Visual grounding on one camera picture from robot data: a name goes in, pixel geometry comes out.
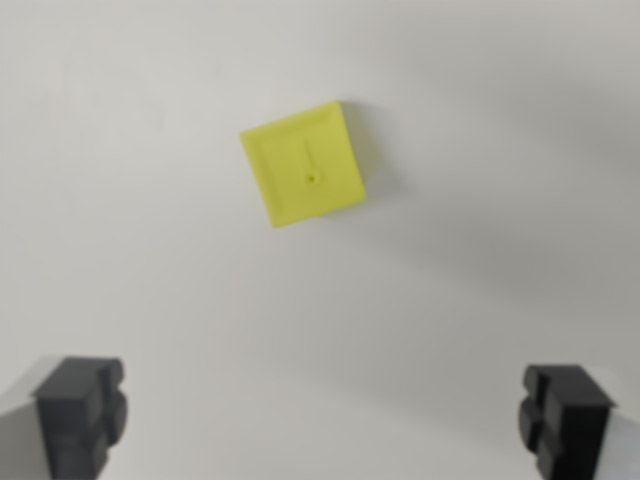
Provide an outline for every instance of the white surface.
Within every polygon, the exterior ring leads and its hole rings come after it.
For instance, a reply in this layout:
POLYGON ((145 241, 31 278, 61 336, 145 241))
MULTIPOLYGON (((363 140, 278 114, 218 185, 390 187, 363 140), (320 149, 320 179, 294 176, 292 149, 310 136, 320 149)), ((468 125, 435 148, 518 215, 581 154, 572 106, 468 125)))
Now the white surface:
POLYGON ((595 480, 640 479, 640 394, 608 369, 589 368, 588 373, 614 401, 595 480))
POLYGON ((38 404, 31 394, 62 360, 41 358, 0 394, 0 480, 50 480, 38 404))
POLYGON ((595 480, 640 479, 640 424, 614 410, 607 423, 595 480))
POLYGON ((637 374, 638 3, 346 3, 0 1, 0 386, 121 356, 105 480, 533 480, 524 366, 637 374), (370 201, 273 230, 333 99, 370 201))

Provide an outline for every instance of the white background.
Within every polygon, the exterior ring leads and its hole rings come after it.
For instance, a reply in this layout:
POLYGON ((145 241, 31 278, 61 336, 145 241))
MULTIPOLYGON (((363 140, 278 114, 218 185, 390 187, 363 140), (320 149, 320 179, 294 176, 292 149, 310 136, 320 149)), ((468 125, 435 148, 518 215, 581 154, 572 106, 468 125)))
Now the white background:
POLYGON ((0 388, 120 356, 104 480, 538 478, 524 366, 640 360, 635 1, 0 0, 0 388), (361 206, 238 132, 329 100, 361 206))

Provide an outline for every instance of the yellow square block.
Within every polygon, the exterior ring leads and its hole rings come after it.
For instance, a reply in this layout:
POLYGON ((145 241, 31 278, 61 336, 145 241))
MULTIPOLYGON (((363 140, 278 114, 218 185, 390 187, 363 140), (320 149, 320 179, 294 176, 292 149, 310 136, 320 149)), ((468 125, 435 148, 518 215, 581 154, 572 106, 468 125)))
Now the yellow square block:
POLYGON ((240 134, 274 227, 365 199, 340 102, 240 134))

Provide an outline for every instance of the yellow plastic piece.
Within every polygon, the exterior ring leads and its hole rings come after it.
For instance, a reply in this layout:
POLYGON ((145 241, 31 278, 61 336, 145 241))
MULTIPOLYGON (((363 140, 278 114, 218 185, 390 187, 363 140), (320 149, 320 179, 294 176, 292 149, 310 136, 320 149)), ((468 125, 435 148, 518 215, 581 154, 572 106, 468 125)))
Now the yellow plastic piece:
POLYGON ((274 227, 366 197, 340 102, 247 130, 240 140, 274 227))

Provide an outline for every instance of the black plastic block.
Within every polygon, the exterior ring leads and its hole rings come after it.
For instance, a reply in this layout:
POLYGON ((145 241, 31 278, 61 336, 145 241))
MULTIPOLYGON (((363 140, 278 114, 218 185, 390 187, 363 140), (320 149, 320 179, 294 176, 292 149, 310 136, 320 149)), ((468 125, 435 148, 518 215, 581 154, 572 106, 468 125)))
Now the black plastic block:
POLYGON ((592 480, 614 403, 579 366, 530 366, 520 436, 545 480, 592 480))
POLYGON ((117 359, 67 358, 33 393, 52 478, 98 477, 126 424, 123 378, 117 359))

